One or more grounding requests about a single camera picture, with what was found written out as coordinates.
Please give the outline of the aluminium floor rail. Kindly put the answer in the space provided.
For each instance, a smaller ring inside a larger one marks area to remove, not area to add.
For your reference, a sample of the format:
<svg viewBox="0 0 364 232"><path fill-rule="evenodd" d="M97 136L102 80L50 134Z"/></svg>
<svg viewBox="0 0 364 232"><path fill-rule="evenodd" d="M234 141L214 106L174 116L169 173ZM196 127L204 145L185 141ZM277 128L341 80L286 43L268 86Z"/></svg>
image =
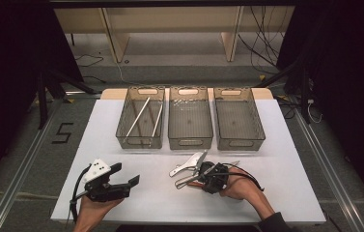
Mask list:
<svg viewBox="0 0 364 232"><path fill-rule="evenodd" d="M364 232L363 217L359 214L358 208L353 203L350 195L342 184L341 179L330 163L330 160L315 132L310 125L304 122L301 113L298 110L295 112L295 118L298 121L310 147L312 148L313 154L316 157L322 173L328 182L347 222L349 223L352 232Z"/></svg>
<svg viewBox="0 0 364 232"><path fill-rule="evenodd" d="M46 100L48 120L40 128L40 108L25 110L6 155L0 160L0 232L70 232L69 201L53 220L59 194L70 171L98 95L72 92Z"/></svg>

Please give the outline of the black metal stand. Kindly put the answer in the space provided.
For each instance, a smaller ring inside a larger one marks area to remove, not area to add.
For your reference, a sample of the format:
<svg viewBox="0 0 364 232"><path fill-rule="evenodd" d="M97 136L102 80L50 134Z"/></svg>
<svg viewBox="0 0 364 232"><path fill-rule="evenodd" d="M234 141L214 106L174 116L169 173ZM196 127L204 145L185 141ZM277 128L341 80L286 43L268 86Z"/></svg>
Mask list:
<svg viewBox="0 0 364 232"><path fill-rule="evenodd" d="M306 66L306 59L298 57L287 68L274 74L271 78L262 81L256 85L256 88L265 88L270 84L278 81L282 77L288 78L284 90L287 94L294 94L297 90L301 96L301 116L307 124L311 123L308 113L309 107L309 73Z"/></svg>

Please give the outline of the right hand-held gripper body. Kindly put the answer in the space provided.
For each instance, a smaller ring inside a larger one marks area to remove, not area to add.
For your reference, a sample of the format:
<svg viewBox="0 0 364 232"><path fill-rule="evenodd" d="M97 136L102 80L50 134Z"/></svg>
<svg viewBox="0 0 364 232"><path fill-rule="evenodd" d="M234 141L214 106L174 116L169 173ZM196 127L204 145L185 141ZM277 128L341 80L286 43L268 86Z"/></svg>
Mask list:
<svg viewBox="0 0 364 232"><path fill-rule="evenodd" d="M198 161L197 166L193 167L194 171L197 171L199 173L199 169L203 162L204 161L202 161L202 162ZM226 175L220 175L219 173L217 173L215 176L212 176L208 180L206 180L206 182L209 183L208 193L214 194L214 193L218 193L221 190L223 190L224 186L228 182L228 173Z"/></svg>

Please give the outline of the silver metal chopstick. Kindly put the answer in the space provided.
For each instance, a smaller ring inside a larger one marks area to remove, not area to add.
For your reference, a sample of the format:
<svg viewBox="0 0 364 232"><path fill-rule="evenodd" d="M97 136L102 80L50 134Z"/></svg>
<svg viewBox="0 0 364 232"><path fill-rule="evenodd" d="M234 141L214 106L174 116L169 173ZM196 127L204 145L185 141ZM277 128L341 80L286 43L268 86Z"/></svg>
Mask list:
<svg viewBox="0 0 364 232"><path fill-rule="evenodd" d="M128 130L127 134L126 134L126 138L128 138L131 134L131 132L133 131L134 127L136 126L136 124L138 123L138 120L140 119L143 111L145 110L145 108L147 107L149 101L150 101L151 97L147 97L147 99L145 100L142 108L140 109L139 113L137 114L137 116L135 117L135 120L133 121L130 129Z"/></svg>
<svg viewBox="0 0 364 232"><path fill-rule="evenodd" d="M159 123L159 120L161 118L161 113L162 113L163 105L164 105L164 102L162 101L161 104L160 104L160 106L159 106L159 109L158 109L157 117L155 119L154 129L153 129L153 132L152 132L152 138L155 137L155 133L156 133L156 130L157 130L157 127L158 127L158 123Z"/></svg>

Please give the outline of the beige wooden desk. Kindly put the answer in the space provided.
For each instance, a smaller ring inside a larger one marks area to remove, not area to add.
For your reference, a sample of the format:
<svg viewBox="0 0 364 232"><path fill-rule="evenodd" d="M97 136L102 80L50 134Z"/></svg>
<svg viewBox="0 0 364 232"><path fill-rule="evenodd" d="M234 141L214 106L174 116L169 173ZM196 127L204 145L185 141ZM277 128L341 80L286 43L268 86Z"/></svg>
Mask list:
<svg viewBox="0 0 364 232"><path fill-rule="evenodd" d="M132 33L207 33L221 35L226 60L235 58L240 32L285 32L293 6L152 7L57 9L66 34L103 34L113 60L123 60Z"/></svg>

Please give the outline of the white ceramic spoon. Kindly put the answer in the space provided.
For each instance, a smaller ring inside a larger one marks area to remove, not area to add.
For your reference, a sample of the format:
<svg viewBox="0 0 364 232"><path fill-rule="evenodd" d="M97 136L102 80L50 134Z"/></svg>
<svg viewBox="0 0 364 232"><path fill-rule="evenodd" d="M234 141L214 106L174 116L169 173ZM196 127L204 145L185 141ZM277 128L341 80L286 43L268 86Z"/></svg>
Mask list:
<svg viewBox="0 0 364 232"><path fill-rule="evenodd" d="M169 176L173 177L180 171L188 168L188 167L196 167L200 157L203 155L203 152L197 152L193 154L184 164L177 166L175 169L169 172Z"/></svg>

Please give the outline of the black tripod stand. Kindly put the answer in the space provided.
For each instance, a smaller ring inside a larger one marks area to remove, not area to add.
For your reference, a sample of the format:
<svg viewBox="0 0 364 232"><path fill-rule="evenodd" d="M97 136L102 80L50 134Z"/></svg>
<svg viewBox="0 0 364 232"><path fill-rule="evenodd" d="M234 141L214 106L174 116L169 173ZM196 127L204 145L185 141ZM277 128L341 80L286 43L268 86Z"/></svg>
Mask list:
<svg viewBox="0 0 364 232"><path fill-rule="evenodd" d="M61 85L62 82L67 82L69 85L76 87L77 89L82 90L87 94L100 94L100 91L94 90L81 83L80 81L75 80L74 78L69 77L68 75L57 70L48 69L42 71L37 78L38 100L40 107L40 130L45 126L45 123L48 119L45 91L48 91L51 96L56 100L63 99L67 93Z"/></svg>

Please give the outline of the translucent grey plastic bin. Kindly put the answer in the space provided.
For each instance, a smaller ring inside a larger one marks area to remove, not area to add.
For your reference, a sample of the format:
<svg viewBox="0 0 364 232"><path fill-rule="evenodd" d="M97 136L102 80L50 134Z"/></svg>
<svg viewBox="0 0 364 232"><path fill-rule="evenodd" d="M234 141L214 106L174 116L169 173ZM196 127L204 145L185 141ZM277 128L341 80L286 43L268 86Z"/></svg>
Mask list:
<svg viewBox="0 0 364 232"><path fill-rule="evenodd" d="M252 89L214 88L219 151L259 151L266 135Z"/></svg>
<svg viewBox="0 0 364 232"><path fill-rule="evenodd" d="M158 123L158 127L155 133L155 137L151 137L152 122L148 112L148 106L143 111L139 121L140 135L130 136L126 138L126 134L130 129L134 118L134 112L132 103L134 101L140 101L142 106L147 99L151 97L151 100L157 101L157 111L161 102L164 102L161 118ZM124 106L122 109L121 117L116 130L116 138L118 139L123 149L160 149L162 147L162 122L164 118L165 108L165 88L163 86L154 87L139 87L131 86L127 89Z"/></svg>
<svg viewBox="0 0 364 232"><path fill-rule="evenodd" d="M168 139L171 150L209 149L213 139L208 88L170 88Z"/></svg>

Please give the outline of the person's right hand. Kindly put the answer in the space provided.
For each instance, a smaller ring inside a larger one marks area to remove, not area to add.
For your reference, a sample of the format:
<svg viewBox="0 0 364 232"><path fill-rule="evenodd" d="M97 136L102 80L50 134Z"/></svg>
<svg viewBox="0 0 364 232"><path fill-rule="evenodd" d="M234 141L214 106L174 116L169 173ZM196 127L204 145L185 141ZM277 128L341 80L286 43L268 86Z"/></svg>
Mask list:
<svg viewBox="0 0 364 232"><path fill-rule="evenodd" d="M263 193L251 180L242 176L230 176L227 187L219 194L237 200L247 200L250 203L259 201L263 196Z"/></svg>

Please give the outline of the dark curtain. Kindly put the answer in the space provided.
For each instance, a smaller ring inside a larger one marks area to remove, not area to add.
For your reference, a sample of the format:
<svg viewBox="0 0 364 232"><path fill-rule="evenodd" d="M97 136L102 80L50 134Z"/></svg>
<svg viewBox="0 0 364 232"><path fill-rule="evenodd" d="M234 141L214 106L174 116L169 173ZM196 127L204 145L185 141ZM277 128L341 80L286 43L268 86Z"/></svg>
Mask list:
<svg viewBox="0 0 364 232"><path fill-rule="evenodd" d="M0 159L48 69L83 79L49 0L0 0Z"/></svg>
<svg viewBox="0 0 364 232"><path fill-rule="evenodd" d="M278 66L285 68L295 60L319 16L329 10L309 65L313 93L364 183L364 0L335 0L331 7L330 0L317 6L310 1L294 8Z"/></svg>

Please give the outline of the person's left hand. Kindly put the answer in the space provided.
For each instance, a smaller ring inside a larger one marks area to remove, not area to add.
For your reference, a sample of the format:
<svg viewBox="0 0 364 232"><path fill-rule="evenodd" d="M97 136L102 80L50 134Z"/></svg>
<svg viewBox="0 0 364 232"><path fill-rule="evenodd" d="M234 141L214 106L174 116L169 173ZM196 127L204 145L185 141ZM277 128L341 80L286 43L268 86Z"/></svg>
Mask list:
<svg viewBox="0 0 364 232"><path fill-rule="evenodd" d="M87 226L98 225L110 210L122 202L123 199L106 202L94 202L89 197L84 196L81 199L80 211L76 224Z"/></svg>

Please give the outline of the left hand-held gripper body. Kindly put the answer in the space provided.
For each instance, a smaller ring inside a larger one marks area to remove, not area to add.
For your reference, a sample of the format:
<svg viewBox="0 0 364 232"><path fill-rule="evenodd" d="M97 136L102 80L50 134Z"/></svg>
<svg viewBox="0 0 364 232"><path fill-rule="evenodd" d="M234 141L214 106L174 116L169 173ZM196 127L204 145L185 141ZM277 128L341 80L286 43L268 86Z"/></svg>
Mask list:
<svg viewBox="0 0 364 232"><path fill-rule="evenodd" d="M87 196L95 202L106 202L129 197L130 185L111 185L110 166L102 159L95 159L85 174L85 190Z"/></svg>

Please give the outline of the white table mat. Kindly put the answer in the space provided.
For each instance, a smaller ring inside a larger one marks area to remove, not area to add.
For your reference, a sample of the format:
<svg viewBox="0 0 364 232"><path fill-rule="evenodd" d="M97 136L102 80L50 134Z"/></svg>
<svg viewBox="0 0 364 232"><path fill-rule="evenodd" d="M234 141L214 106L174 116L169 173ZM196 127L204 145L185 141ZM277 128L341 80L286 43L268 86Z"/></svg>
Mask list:
<svg viewBox="0 0 364 232"><path fill-rule="evenodd" d="M69 214L72 193L82 190L77 178L89 163L101 159L123 168L111 178L125 183L139 177L129 198L112 210L106 220L141 224L244 224L258 221L256 211L246 202L209 194L197 188L176 188L169 173L185 163L188 151L124 150L115 136L123 108L121 100L99 100L79 144L70 172L51 215L64 221ZM275 100L256 102L266 139L256 152L221 152L211 148L207 159L232 162L251 173L260 183L274 210L286 222L307 225L325 221L321 206L307 178L298 152Z"/></svg>

